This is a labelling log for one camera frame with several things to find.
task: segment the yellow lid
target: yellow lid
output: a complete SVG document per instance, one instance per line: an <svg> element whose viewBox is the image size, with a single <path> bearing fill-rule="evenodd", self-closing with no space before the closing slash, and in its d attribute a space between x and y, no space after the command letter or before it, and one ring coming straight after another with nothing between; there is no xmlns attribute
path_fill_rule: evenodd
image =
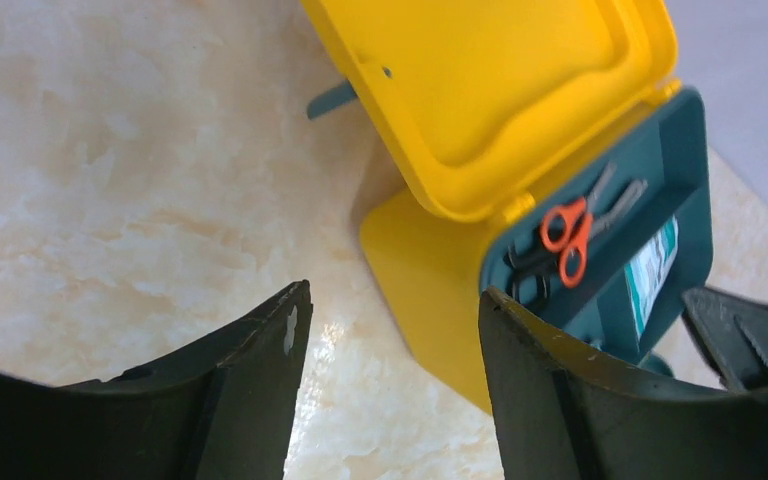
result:
<svg viewBox="0 0 768 480"><path fill-rule="evenodd" d="M677 54L662 0L302 2L414 196L462 222L530 198Z"/></svg>

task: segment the white marble floor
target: white marble floor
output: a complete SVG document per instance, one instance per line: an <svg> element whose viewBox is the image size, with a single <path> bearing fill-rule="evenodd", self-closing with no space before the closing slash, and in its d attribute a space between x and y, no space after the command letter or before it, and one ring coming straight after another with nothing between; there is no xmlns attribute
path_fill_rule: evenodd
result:
<svg viewBox="0 0 768 480"><path fill-rule="evenodd" d="M287 478L500 478L358 247L402 187L372 125L304 117L339 79L295 0L0 0L0 370L110 378L308 278ZM711 282L768 299L768 209L717 157L711 182ZM711 383L680 329L659 350Z"/></svg>

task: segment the teal tray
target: teal tray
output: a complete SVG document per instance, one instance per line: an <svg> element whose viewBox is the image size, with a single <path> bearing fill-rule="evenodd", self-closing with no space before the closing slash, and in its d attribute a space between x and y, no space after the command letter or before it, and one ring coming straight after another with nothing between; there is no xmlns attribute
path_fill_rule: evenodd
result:
<svg viewBox="0 0 768 480"><path fill-rule="evenodd" d="M597 216L632 180L646 179L649 187L625 217L590 243L587 272L579 286L565 289L554 275L549 303L535 313L579 340L638 364L681 314L681 293L705 283L713 260L705 115L695 90L679 92L501 235L485 256L479 288L507 290L513 273L504 261L508 247L513 243L518 252L531 248L534 230L549 208L586 194L608 162L617 170L596 206ZM679 227L676 258L638 337L624 267L673 216ZM524 282L519 295L528 303L536 295L533 282Z"/></svg>

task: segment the black plastic part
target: black plastic part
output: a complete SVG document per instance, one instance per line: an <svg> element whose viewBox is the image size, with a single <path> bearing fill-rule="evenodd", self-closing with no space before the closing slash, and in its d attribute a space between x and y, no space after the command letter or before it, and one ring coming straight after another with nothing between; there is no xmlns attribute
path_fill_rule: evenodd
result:
<svg viewBox="0 0 768 480"><path fill-rule="evenodd" d="M685 325L729 390L768 386L768 305L699 287L682 295Z"/></svg>
<svg viewBox="0 0 768 480"><path fill-rule="evenodd" d="M479 332L508 479L768 479L768 387L733 393L642 370L500 290Z"/></svg>
<svg viewBox="0 0 768 480"><path fill-rule="evenodd" d="M513 274L508 284L507 294L517 302L523 303L519 298L521 284L529 279L535 283L535 296L524 303L525 308L538 313L549 301L551 295L551 282L549 278L558 274L558 254L552 253L540 244L539 234L535 230L535 245L523 254L517 254L516 245L508 247L505 263L511 267Z"/></svg>
<svg viewBox="0 0 768 480"><path fill-rule="evenodd" d="M0 374L0 478L282 478L312 312L296 282L109 382Z"/></svg>

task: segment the scissor blade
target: scissor blade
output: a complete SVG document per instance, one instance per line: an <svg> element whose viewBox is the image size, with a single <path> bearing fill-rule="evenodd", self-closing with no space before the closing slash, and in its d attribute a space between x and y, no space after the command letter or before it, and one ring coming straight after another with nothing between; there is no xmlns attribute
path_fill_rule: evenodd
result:
<svg viewBox="0 0 768 480"><path fill-rule="evenodd" d="M649 187L649 182L646 180L634 180L628 187L625 188L620 198L614 202L614 205L608 211L608 213L599 217L593 222L593 227L590 229L590 239L593 239L596 235L611 228L617 220L625 216L632 207L640 200L643 193Z"/></svg>
<svg viewBox="0 0 768 480"><path fill-rule="evenodd" d="M610 162L602 169L602 173L599 174L599 178L596 179L596 183L593 184L593 188L590 189L590 193L587 194L587 206L593 208L596 206L596 202L599 201L599 197L602 196L602 191L608 186L611 181L611 177L614 176L614 172L617 171L617 164Z"/></svg>

